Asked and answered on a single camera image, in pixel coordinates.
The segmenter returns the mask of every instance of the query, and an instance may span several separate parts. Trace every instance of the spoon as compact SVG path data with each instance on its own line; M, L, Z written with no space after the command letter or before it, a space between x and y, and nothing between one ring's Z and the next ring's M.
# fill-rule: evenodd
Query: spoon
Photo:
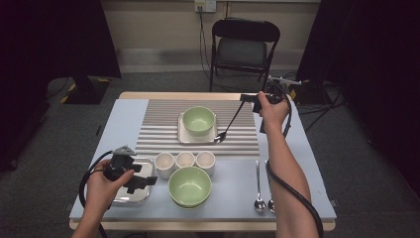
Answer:
M266 177L268 179L269 196L272 197L272 194L271 194L271 180L269 178L269 174L268 173L266 173ZM267 205L268 205L268 209L271 212L275 212L275 209L274 209L274 201L272 199L270 199L268 201Z
M228 129L229 127L231 127L232 122L235 121L236 116L238 116L239 111L241 111L242 106L244 106L245 101L241 102L241 105L238 108L238 111L235 113L234 118L232 119L231 123L229 123L229 126L226 128L226 130L222 133L220 133L219 135L217 135L214 139L213 142L216 144L222 143L225 139L226 139L226 133L228 133Z
M257 211L264 211L266 208L265 202L262 200L262 194L260 189L260 161L256 161L257 163L257 186L259 190L259 197L257 198L256 202L254 202L254 207Z

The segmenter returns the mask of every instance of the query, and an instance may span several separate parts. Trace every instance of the striped placemat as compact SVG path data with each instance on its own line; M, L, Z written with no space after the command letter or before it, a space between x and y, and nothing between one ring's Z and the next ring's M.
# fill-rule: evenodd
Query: striped placemat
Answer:
M136 153L154 159L162 152L211 151L216 158L257 160L260 157L256 126L251 103L245 103L221 144L182 144L178 141L178 117L192 106L204 106L216 114L218 133L231 122L241 101L149 100L139 133Z

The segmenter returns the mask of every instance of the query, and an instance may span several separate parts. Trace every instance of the square white plate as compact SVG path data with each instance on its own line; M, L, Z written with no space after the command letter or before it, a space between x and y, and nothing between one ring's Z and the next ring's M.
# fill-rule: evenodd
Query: square white plate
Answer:
M178 117L178 140L183 144L209 144L214 143L213 140L217 136L217 118L210 132L204 136L193 136L182 123L183 113Z
M150 159L134 157L133 165L142 165L142 169L138 173L134 173L134 176L138 177L150 177L154 172L154 163ZM150 191L150 186L146 186L145 189L136 189L133 194L127 193L126 187L121 187L117 195L115 196L115 202L140 202L144 200Z

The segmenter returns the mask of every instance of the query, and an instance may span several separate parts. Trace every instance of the chair leg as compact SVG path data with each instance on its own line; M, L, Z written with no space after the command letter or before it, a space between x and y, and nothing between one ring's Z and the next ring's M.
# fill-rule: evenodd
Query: chair leg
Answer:
M209 85L209 92L213 91L213 72L214 72L214 66L213 64L210 66L210 85Z

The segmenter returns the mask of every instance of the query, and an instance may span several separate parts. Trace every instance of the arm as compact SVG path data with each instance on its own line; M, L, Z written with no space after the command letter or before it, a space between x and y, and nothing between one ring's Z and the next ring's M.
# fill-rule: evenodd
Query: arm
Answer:
M305 174L294 159L281 132L281 125L288 112L287 103L282 101L271 105L262 92L259 93L259 100L262 104L260 114L268 140L271 170L310 201L311 195ZM271 192L277 217L277 238L318 237L312 215L299 200L273 180Z
M110 163L110 160L101 161L94 171L102 170ZM129 170L115 181L105 178L102 172L96 172L90 176L87 181L86 205L72 238L96 237L102 216L117 195L118 189L133 175L134 171Z

